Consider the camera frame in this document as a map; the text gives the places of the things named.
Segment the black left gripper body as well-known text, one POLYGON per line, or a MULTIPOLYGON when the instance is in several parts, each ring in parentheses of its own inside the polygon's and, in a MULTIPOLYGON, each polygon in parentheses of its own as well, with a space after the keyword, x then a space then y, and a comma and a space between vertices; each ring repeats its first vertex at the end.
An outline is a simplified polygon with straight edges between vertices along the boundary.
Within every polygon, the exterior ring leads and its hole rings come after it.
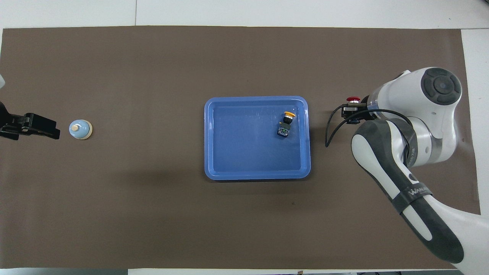
POLYGON ((54 128, 56 128, 55 121, 34 113, 26 113, 23 116, 10 113, 1 115, 0 134, 41 136, 42 131, 54 128))

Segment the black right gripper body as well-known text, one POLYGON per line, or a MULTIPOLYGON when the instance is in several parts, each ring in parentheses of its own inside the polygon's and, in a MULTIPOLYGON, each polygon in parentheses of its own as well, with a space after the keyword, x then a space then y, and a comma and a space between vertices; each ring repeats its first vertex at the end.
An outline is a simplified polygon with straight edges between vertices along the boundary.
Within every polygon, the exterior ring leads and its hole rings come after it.
POLYGON ((372 120, 367 104, 359 102, 347 103, 347 122, 362 122, 372 120))

